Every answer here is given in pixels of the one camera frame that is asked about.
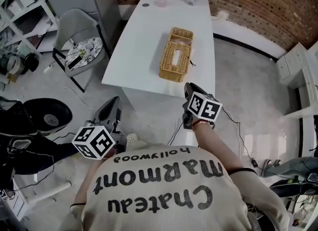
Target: white wall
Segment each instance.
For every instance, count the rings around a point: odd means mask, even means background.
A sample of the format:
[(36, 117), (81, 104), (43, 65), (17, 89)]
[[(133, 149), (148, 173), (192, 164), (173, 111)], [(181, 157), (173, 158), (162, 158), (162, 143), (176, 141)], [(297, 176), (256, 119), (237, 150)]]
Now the white wall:
[[(136, 5), (119, 5), (119, 11), (122, 19), (128, 20), (132, 15), (135, 7)], [(287, 53), (285, 49), (281, 48), (279, 45), (268, 40), (267, 38), (259, 35), (255, 31), (252, 31), (251, 29), (227, 21), (223, 18), (218, 19), (215, 16), (211, 16), (211, 20), (213, 32), (216, 34), (232, 38), (253, 46), (278, 59)]]

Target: concrete floor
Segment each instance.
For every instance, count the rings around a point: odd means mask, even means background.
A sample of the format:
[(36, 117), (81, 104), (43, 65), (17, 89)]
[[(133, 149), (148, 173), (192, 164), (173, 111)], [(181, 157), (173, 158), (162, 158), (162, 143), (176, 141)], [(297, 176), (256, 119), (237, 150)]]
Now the concrete floor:
[[(241, 136), (244, 139), (250, 156), (260, 166), (266, 158), (282, 161), (297, 156), (299, 145), (298, 120), (284, 120), (282, 116), (290, 110), (290, 103), (296, 103), (293, 92), (279, 83), (275, 64), (267, 57), (240, 46), (215, 39), (216, 60), (216, 98), (223, 107), (230, 111), (234, 120), (241, 122)], [(120, 96), (123, 102), (123, 117), (120, 127), (125, 133), (136, 132), (146, 143), (164, 143), (171, 138), (175, 124), (156, 122), (151, 117), (141, 119), (136, 113), (123, 91), (101, 84), (105, 67), (95, 68), (86, 92), (81, 93), (67, 78), (56, 63), (45, 74), (43, 70), (53, 62), (51, 53), (43, 55), (39, 68), (35, 72), (11, 83), (2, 95), (9, 99), (25, 101), (32, 98), (50, 97), (63, 101), (73, 113), (72, 122), (49, 138), (63, 136), (68, 132), (76, 132), (90, 119), (95, 110), (105, 101)], [(88, 108), (66, 87), (72, 88)], [(216, 131), (225, 143), (238, 155), (246, 167), (251, 167), (246, 150), (239, 143), (233, 123), (224, 112), (216, 122)], [(57, 143), (70, 142), (70, 135), (58, 139)], [(89, 159), (77, 154), (62, 160), (55, 165), (55, 171), (37, 186), (24, 189), (26, 196), (41, 193), (46, 189), (72, 182), (72, 187), (54, 196), (56, 203), (45, 208), (36, 206), (35, 211), (23, 218), (23, 223), (30, 231), (56, 231), (61, 219), (69, 211), (75, 194), (86, 174)], [(32, 177), (18, 178), (21, 186), (31, 184)], [(262, 181), (271, 185), (279, 177), (270, 177)]]

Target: wicker basket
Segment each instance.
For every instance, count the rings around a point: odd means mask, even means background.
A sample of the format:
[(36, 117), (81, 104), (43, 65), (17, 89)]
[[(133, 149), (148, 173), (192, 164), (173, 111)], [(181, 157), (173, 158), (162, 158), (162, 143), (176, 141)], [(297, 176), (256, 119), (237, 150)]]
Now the wicker basket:
[[(189, 45), (175, 43), (175, 39), (180, 39), (183, 42), (189, 43)], [(164, 49), (163, 58), (160, 63), (159, 76), (161, 78), (175, 82), (183, 81), (183, 77), (188, 73), (192, 39), (193, 32), (191, 31), (176, 27), (171, 29), (169, 41)], [(177, 65), (172, 63), (175, 50), (180, 50), (181, 52)]]
[[(177, 65), (172, 63), (175, 50), (180, 50), (180, 57)], [(165, 47), (164, 55), (160, 63), (159, 76), (175, 82), (182, 82), (183, 77), (188, 73), (191, 47), (168, 42)]]

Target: wire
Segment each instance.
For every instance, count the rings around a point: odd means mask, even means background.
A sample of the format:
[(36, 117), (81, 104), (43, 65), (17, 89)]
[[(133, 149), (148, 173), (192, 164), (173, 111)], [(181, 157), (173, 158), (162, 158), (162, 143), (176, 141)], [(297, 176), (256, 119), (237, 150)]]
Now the wire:
[(302, 202), (304, 202), (304, 201), (306, 201), (306, 200), (308, 200), (308, 199), (310, 199), (311, 197), (309, 196), (308, 198), (306, 198), (305, 200), (303, 200), (303, 201), (300, 201), (300, 202), (297, 202), (296, 201), (296, 204), (299, 204), (299, 203), (302, 203)]
[[(232, 118), (232, 116), (231, 116), (231, 114), (230, 114), (230, 112), (227, 111), (227, 110), (225, 110), (223, 107), (222, 107), (222, 109), (223, 109), (223, 111), (227, 114), (228, 118), (229, 118), (231, 121), (234, 122), (234, 124), (238, 124), (238, 135), (239, 135), (239, 137), (241, 138), (241, 140), (242, 140), (242, 142), (243, 142), (243, 146), (244, 146), (244, 148), (246, 149), (247, 156), (249, 157), (250, 160), (252, 160), (252, 158), (251, 158), (250, 155), (249, 155), (248, 149), (246, 148), (246, 146), (245, 146), (245, 144), (244, 144), (244, 140), (243, 140), (242, 136), (240, 135), (240, 122), (234, 121), (233, 118)], [(311, 173), (313, 173), (313, 171), (310, 170), (310, 169), (306, 166), (306, 164), (305, 164), (305, 162), (306, 162), (310, 157), (311, 157), (311, 156), (309, 156), (305, 161), (303, 161), (303, 164), (305, 165), (305, 167), (306, 167)], [(271, 172), (268, 172), (268, 171), (266, 171), (266, 172), (267, 172), (267, 173), (270, 173), (270, 174), (273, 174), (273, 175), (276, 175), (276, 176), (279, 176), (279, 177), (284, 178), (284, 179), (291, 179), (290, 177), (284, 177), (284, 176), (281, 176), (281, 175), (278, 175), (278, 174), (275, 174), (275, 173), (271, 173)]]
[(238, 158), (240, 159), (240, 140), (239, 140), (239, 130), (238, 127), (236, 125), (236, 123), (234, 122), (231, 113), (228, 110), (225, 110), (224, 108), (222, 108), (223, 111), (228, 115), (228, 117), (232, 120), (232, 122), (234, 123), (234, 126), (236, 128), (237, 131), (237, 138), (238, 138)]
[(44, 156), (48, 156), (48, 157), (52, 157), (52, 162), (53, 162), (53, 169), (51, 172), (49, 172), (44, 178), (42, 178), (41, 180), (39, 180), (38, 182), (36, 183), (33, 183), (33, 184), (30, 184), (30, 185), (27, 185), (27, 186), (24, 186), (22, 188), (19, 188), (19, 189), (16, 189), (16, 190), (12, 190), (12, 192), (16, 192), (16, 191), (19, 191), (21, 189), (25, 189), (25, 188), (28, 188), (28, 187), (31, 187), (31, 186), (35, 186), (35, 185), (38, 185), (41, 181), (43, 181), (44, 179), (46, 179), (51, 173), (54, 172), (54, 168), (55, 168), (55, 165), (54, 165), (54, 158), (52, 155), (48, 155), (48, 154), (37, 154), (37, 153), (33, 153), (33, 152), (30, 152), (30, 151), (27, 151), (27, 150), (24, 150), (24, 149), (15, 149), (15, 148), (12, 148), (16, 151), (24, 151), (24, 152), (28, 152), (28, 153), (31, 153), (31, 154), (36, 154), (36, 155), (44, 155)]
[(69, 87), (67, 87), (67, 86), (61, 86), (61, 85), (59, 85), (55, 80), (53, 80), (52, 78), (49, 78), (49, 77), (47, 77), (47, 78), (50, 79), (51, 81), (53, 81), (54, 83), (56, 83), (59, 87), (70, 89), (70, 90), (76, 95), (76, 97), (81, 101), (81, 103), (82, 103), (83, 105), (85, 105), (87, 108), (92, 109), (92, 110), (98, 110), (98, 109), (96, 109), (96, 108), (93, 108), (93, 107), (90, 107), (90, 106), (86, 105), (86, 104), (81, 100), (81, 98), (76, 94), (76, 92), (75, 92), (72, 88), (69, 88)]
[(180, 119), (178, 119), (178, 121), (177, 121), (177, 120), (175, 120), (175, 121), (174, 121), (174, 130), (173, 130), (173, 134), (172, 134), (172, 136), (171, 136), (170, 140), (168, 141), (167, 145), (170, 145), (171, 140), (172, 140), (172, 139), (173, 139), (173, 137), (175, 136), (175, 134), (176, 134), (176, 132), (177, 132), (177, 130), (178, 130), (178, 127), (179, 127), (179, 122), (180, 122)]
[(173, 140), (175, 139), (175, 136), (178, 134), (178, 132), (179, 132), (179, 130), (180, 130), (180, 128), (181, 128), (181, 126), (182, 126), (182, 125), (183, 125), (183, 121), (181, 122), (181, 124), (180, 124), (180, 126), (179, 126), (179, 128), (178, 128), (177, 132), (174, 134), (174, 136), (173, 136), (173, 138), (172, 138), (172, 140), (171, 140), (171, 142), (170, 142), (170, 144), (169, 144), (169, 145), (171, 145), (171, 144), (172, 144)]
[(57, 137), (57, 138), (55, 138), (54, 140), (52, 140), (53, 142), (56, 140), (56, 139), (58, 139), (58, 138), (65, 138), (65, 137), (67, 137), (69, 134), (72, 134), (72, 135), (76, 135), (75, 133), (73, 133), (73, 132), (68, 132), (65, 136), (62, 136), (62, 137)]

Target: black cable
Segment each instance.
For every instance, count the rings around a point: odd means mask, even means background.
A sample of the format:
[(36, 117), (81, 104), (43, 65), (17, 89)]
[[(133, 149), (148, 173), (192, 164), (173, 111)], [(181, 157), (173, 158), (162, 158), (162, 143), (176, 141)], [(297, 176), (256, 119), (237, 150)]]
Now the black cable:
[[(247, 156), (249, 157), (250, 160), (252, 160), (252, 158), (251, 158), (250, 155), (249, 155), (248, 149), (246, 148), (246, 146), (245, 146), (245, 144), (244, 144), (244, 140), (243, 140), (242, 136), (240, 135), (240, 122), (234, 121), (234, 120), (230, 117), (230, 115), (228, 114), (228, 112), (227, 112), (223, 107), (222, 107), (222, 109), (223, 109), (223, 111), (226, 113), (226, 115), (228, 116), (228, 118), (229, 118), (231, 121), (233, 121), (234, 123), (238, 124), (238, 135), (239, 135), (239, 137), (241, 138), (241, 140), (242, 140), (242, 142), (243, 142), (243, 146), (244, 146), (244, 148), (246, 149)], [(306, 167), (311, 173), (313, 173), (313, 171), (310, 170), (310, 169), (306, 166), (306, 164), (305, 164), (304, 162), (303, 162), (303, 164), (305, 165), (305, 167)], [(291, 179), (291, 178), (289, 178), (289, 177), (284, 177), (284, 176), (281, 176), (281, 175), (278, 175), (278, 174), (275, 174), (275, 173), (271, 173), (271, 172), (268, 172), (268, 171), (266, 171), (266, 172), (267, 172), (267, 173), (270, 173), (270, 174), (273, 174), (273, 175), (276, 175), (276, 176), (278, 176), (278, 177), (284, 178), (284, 179)]]
[(74, 134), (74, 133), (72, 133), (72, 132), (68, 132), (67, 135), (65, 135), (65, 136), (63, 136), (63, 137), (57, 137), (57, 138), (55, 138), (55, 139), (52, 140), (52, 141), (54, 142), (54, 141), (55, 141), (56, 139), (58, 139), (58, 138), (65, 138), (65, 137), (67, 137), (69, 134), (76, 135), (76, 134)]
[(170, 145), (172, 144), (173, 140), (175, 139), (175, 136), (178, 134), (178, 132), (179, 132), (179, 130), (180, 130), (180, 128), (181, 128), (182, 125), (183, 125), (183, 121), (182, 121), (182, 123), (180, 124), (180, 126), (179, 126), (177, 132), (174, 134), (174, 136), (173, 136), (173, 138), (172, 138), (172, 141), (170, 142)]
[(51, 173), (54, 172), (55, 165), (54, 165), (54, 158), (53, 158), (52, 155), (48, 155), (48, 154), (37, 154), (37, 153), (30, 152), (30, 151), (28, 151), (28, 150), (26, 150), (26, 149), (16, 149), (16, 148), (14, 148), (14, 147), (9, 147), (9, 148), (11, 148), (12, 150), (15, 150), (15, 151), (19, 151), (19, 152), (27, 152), (27, 153), (36, 154), (36, 155), (41, 155), (41, 156), (43, 155), (43, 156), (47, 156), (47, 157), (52, 157), (52, 161), (53, 161), (53, 169), (52, 169), (52, 171), (49, 172), (44, 178), (42, 178), (41, 180), (39, 180), (39, 181), (36, 182), (36, 183), (29, 184), (29, 185), (24, 186), (24, 187), (22, 187), (22, 188), (19, 188), (19, 189), (17, 189), (17, 190), (12, 190), (12, 192), (16, 192), (16, 191), (19, 191), (19, 190), (21, 190), (21, 189), (25, 189), (25, 188), (28, 188), (28, 187), (31, 187), (31, 186), (38, 185), (41, 181), (43, 181), (44, 179), (46, 179)]
[(222, 109), (223, 109), (223, 111), (226, 113), (226, 115), (228, 116), (228, 118), (229, 118), (231, 121), (233, 121), (234, 123), (238, 124), (238, 135), (239, 135), (240, 139), (241, 139), (242, 142), (243, 142), (243, 146), (244, 146), (244, 148), (246, 149), (247, 156), (249, 157), (250, 160), (252, 160), (252, 158), (251, 158), (250, 155), (249, 155), (248, 149), (247, 149), (246, 146), (245, 146), (244, 140), (243, 140), (242, 136), (240, 135), (240, 122), (236, 122), (235, 120), (233, 120), (233, 119), (230, 117), (230, 115), (227, 113), (227, 111), (226, 111), (223, 107), (222, 107)]

